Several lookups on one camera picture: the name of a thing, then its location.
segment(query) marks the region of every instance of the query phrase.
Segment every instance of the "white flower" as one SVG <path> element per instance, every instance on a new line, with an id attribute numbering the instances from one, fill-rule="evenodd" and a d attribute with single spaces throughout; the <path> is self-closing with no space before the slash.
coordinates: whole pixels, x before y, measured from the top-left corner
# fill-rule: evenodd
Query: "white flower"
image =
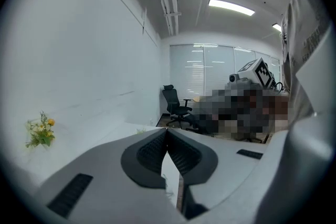
<path id="1" fill-rule="evenodd" d="M 43 125 L 43 123 L 38 123 L 35 127 L 34 127 L 34 129 L 33 129 L 33 131 L 35 131 L 35 132 L 41 132 L 41 131 L 43 131 L 45 129 L 45 126 Z"/>

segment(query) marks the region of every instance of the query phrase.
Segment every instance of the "window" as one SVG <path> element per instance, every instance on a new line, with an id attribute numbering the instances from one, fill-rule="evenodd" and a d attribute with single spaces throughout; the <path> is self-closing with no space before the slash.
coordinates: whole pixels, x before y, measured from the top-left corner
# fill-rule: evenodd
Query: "window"
<path id="1" fill-rule="evenodd" d="M 212 95 L 212 90 L 222 90 L 229 75 L 236 73 L 246 63 L 262 57 L 276 82 L 280 81 L 280 62 L 269 55 L 239 47 L 221 45 L 171 45 L 171 84 L 177 90 L 181 105 L 183 99 Z"/>

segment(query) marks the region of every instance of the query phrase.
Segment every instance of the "white wall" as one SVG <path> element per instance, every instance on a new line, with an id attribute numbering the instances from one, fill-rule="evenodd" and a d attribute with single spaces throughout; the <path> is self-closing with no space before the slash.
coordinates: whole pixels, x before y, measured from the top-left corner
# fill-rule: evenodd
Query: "white wall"
<path id="1" fill-rule="evenodd" d="M 161 41 L 151 22 L 143 33 L 141 14 L 130 0 L 7 1 L 1 153 L 30 193 L 121 123 L 158 121 Z M 27 149 L 24 124 L 40 110 L 56 120 L 56 139 Z"/>
<path id="2" fill-rule="evenodd" d="M 266 43 L 262 39 L 255 39 L 251 37 L 244 37 L 239 35 L 232 35 L 229 33 L 219 33 L 210 31 L 185 31 L 177 36 L 168 37 L 162 39 L 161 49 L 161 63 L 162 63 L 162 80 L 165 85 L 170 84 L 170 45 L 182 45 L 193 43 L 212 43 L 221 44 L 234 47 L 242 47 L 251 49 L 263 54 L 270 55 L 274 58 L 282 60 L 281 42 L 277 33 L 274 36 L 272 44 Z M 160 111 L 161 113 L 167 113 L 167 104 L 164 99 L 160 99 Z"/>

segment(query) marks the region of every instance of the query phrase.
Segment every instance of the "fluorescent light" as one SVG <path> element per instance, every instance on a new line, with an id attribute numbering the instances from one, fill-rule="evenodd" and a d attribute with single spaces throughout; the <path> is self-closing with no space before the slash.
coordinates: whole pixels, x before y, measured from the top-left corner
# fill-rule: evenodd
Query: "fluorescent light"
<path id="1" fill-rule="evenodd" d="M 245 8 L 230 2 L 226 2 L 223 0 L 210 0 L 209 1 L 209 6 L 211 7 L 219 7 L 219 8 L 227 8 L 227 9 L 231 9 L 234 10 L 236 12 L 241 12 L 244 13 L 246 15 L 251 16 L 254 13 L 254 10 L 249 9 L 249 8 Z"/>
<path id="2" fill-rule="evenodd" d="M 247 50 L 247 49 L 243 49 L 243 48 L 239 48 L 239 47 L 235 48 L 235 50 L 241 50 L 241 51 L 245 51 L 245 52 L 251 52 L 251 50 Z"/>
<path id="3" fill-rule="evenodd" d="M 272 25 L 275 29 L 279 30 L 281 32 L 281 26 L 278 24 L 273 24 Z"/>
<path id="4" fill-rule="evenodd" d="M 218 45 L 194 43 L 194 47 L 210 47 L 210 48 L 217 48 Z"/>
<path id="5" fill-rule="evenodd" d="M 205 67 L 203 67 L 203 66 L 193 66 L 193 68 L 205 68 Z"/>

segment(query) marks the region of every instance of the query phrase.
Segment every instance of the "chair backrest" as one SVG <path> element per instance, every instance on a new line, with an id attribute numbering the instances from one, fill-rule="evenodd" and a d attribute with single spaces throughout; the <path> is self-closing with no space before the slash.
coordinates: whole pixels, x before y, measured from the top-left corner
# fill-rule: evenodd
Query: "chair backrest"
<path id="1" fill-rule="evenodd" d="M 174 114 L 175 109 L 180 106 L 179 98 L 177 97 L 177 91 L 175 89 L 163 90 L 162 93 L 168 103 L 167 110 L 169 113 Z M 170 105 L 170 102 L 176 102 L 177 104 Z"/>

